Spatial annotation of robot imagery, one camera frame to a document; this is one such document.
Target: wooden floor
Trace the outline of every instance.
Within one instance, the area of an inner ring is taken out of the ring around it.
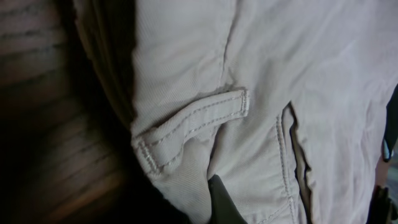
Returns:
[[[70,2],[0,1],[0,223],[179,217],[137,165]]]

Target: cotton twill fabric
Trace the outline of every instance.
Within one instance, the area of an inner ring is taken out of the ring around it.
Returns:
[[[208,222],[207,180],[217,174],[248,223],[304,222],[283,130],[292,102],[312,171],[307,218],[363,221],[397,83],[394,1],[136,3],[132,146],[167,200],[193,223]]]

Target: fabric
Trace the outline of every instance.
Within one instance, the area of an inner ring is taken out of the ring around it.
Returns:
[[[396,1],[136,4],[132,146],[171,204],[208,222],[217,174],[248,223],[364,223],[398,82]]]

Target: clothing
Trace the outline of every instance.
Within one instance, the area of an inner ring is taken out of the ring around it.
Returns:
[[[210,220],[215,174],[248,223],[364,223],[398,82],[397,11],[136,1],[131,133],[144,173],[192,223]]]

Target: garment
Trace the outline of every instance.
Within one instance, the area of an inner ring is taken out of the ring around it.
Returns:
[[[398,82],[397,11],[137,0],[131,144],[144,173],[192,223],[210,220],[215,174],[248,223],[364,223]]]

